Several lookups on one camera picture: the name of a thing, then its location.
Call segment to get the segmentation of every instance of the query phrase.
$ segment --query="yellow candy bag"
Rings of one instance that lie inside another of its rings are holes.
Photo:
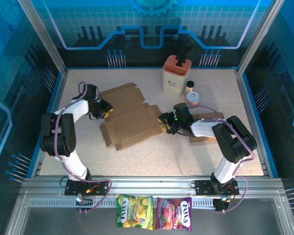
[[[117,226],[153,230],[153,198],[120,194],[117,197]]]

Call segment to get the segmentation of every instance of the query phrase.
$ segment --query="glass wall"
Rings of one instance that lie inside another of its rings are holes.
[[[57,77],[17,1],[0,1],[0,234],[27,173]]]
[[[278,174],[294,188],[294,0],[285,0],[246,75]]]
[[[271,0],[34,0],[67,67],[236,67]]]

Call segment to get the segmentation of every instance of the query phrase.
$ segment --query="speckled tabletop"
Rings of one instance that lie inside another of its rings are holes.
[[[223,112],[225,118],[236,115],[250,129],[233,70],[192,69],[188,79],[195,82],[199,104]],[[59,108],[78,94],[80,81],[92,83],[101,91],[134,82],[145,102],[157,104],[162,112],[171,112],[175,104],[185,101],[183,96],[172,98],[163,94],[162,69],[70,70]],[[210,111],[191,111],[192,114],[207,112]],[[92,175],[210,175],[222,158],[216,141],[191,144],[188,137],[166,133],[117,152],[115,147],[105,145],[99,128],[103,122],[83,116],[75,124],[76,151]],[[237,175],[263,175],[257,152],[254,153],[256,160],[245,163]],[[56,159],[46,154],[40,175],[66,175],[66,172]]]

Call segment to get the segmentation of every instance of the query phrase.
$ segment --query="cardboard box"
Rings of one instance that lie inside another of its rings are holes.
[[[219,113],[220,118],[224,119],[224,115],[223,113]],[[217,114],[216,113],[209,113],[209,114],[195,114],[193,115],[194,120],[196,119],[202,119],[202,118],[217,118]],[[215,141],[215,138],[211,138],[211,137],[191,137],[190,136],[190,142],[194,143],[194,142],[200,142],[200,141]]]
[[[100,126],[106,146],[116,150],[132,146],[162,133],[161,115],[157,105],[149,106],[135,83],[101,92],[101,97],[113,106],[113,111]]]

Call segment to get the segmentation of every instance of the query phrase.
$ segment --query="candy bag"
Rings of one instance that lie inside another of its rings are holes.
[[[162,199],[158,198],[156,229],[192,230],[192,198]]]
[[[117,226],[153,230],[153,198],[120,194],[117,197]]]

